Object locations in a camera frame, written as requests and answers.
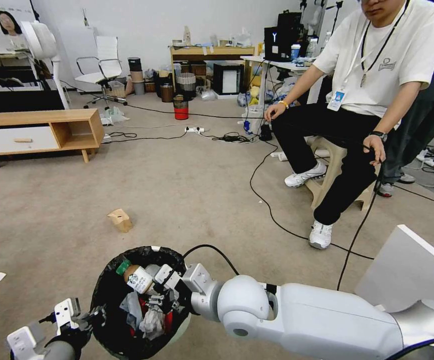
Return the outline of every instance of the drawer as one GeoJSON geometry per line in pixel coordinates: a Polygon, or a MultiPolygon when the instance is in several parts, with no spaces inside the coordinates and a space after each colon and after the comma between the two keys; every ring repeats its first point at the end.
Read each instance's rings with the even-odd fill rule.
{"type": "Polygon", "coordinates": [[[50,126],[0,128],[0,153],[58,149],[50,126]]]}

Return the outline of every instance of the wooden stool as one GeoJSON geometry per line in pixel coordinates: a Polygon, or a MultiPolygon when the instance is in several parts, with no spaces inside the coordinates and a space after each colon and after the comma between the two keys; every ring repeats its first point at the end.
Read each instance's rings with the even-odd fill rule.
{"type": "MultiPolygon", "coordinates": [[[[308,189],[313,194],[312,205],[310,206],[312,210],[320,205],[322,200],[330,189],[334,180],[338,175],[341,174],[342,159],[347,155],[347,150],[333,144],[324,137],[318,136],[311,145],[313,152],[315,153],[317,149],[327,149],[330,155],[329,164],[327,167],[327,173],[323,178],[323,181],[318,181],[314,179],[309,179],[305,183],[308,189]]],[[[378,174],[380,170],[380,165],[375,168],[375,173],[378,174]]],[[[367,211],[371,204],[372,193],[374,191],[375,181],[366,188],[360,196],[355,201],[362,202],[362,211],[367,211]]]]}

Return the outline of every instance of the black garbage bag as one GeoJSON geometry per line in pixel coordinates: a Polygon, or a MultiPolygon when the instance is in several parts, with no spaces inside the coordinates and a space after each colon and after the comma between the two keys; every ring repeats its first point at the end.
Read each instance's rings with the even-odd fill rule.
{"type": "Polygon", "coordinates": [[[116,273],[116,269],[124,259],[132,264],[146,267],[150,264],[172,267],[181,276],[186,267],[182,255],[167,247],[153,250],[151,246],[136,247],[113,258],[98,277],[92,295],[90,308],[106,305],[107,320],[105,326],[96,326],[93,335],[97,341],[113,356],[119,359],[148,359],[157,354],[175,335],[181,324],[189,316],[190,307],[186,306],[181,313],[173,312],[172,329],[154,340],[142,338],[143,333],[137,329],[131,336],[127,324],[127,313],[120,308],[122,300],[132,292],[124,278],[116,273]]]}

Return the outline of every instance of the office chair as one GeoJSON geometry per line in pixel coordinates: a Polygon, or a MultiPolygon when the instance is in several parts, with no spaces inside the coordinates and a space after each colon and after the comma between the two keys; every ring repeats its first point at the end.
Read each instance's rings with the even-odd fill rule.
{"type": "Polygon", "coordinates": [[[109,108],[109,100],[115,101],[117,103],[122,102],[122,104],[127,105],[126,99],[106,94],[106,89],[111,89],[109,82],[122,74],[122,66],[121,61],[119,60],[117,48],[117,37],[97,36],[96,43],[98,57],[83,56],[76,59],[77,67],[82,73],[82,75],[76,77],[75,81],[100,85],[100,87],[102,88],[102,95],[93,95],[95,96],[95,98],[91,101],[88,101],[87,104],[95,104],[98,100],[105,100],[105,103],[107,104],[107,106],[105,107],[106,110],[109,108]],[[96,59],[98,61],[98,68],[100,71],[84,74],[79,64],[79,60],[82,59],[96,59]]]}

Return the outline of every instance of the man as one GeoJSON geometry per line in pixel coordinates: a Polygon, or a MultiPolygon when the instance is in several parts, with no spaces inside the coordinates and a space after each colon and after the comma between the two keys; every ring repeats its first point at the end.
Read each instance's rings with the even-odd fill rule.
{"type": "Polygon", "coordinates": [[[413,176],[404,174],[402,167],[411,163],[433,138],[434,74],[429,88],[419,93],[402,124],[385,144],[387,160],[383,164],[379,195],[390,198],[396,181],[404,184],[415,182],[413,176]]]}
{"type": "Polygon", "coordinates": [[[326,173],[304,136],[324,135],[347,148],[342,174],[314,211],[309,242],[318,249],[330,245],[333,224],[376,180],[374,166],[386,159],[387,134],[429,86],[434,72],[433,2],[362,0],[361,9],[343,20],[287,97],[265,113],[294,171],[285,179],[289,187],[326,173]],[[332,72],[328,107],[288,107],[332,72]]]}

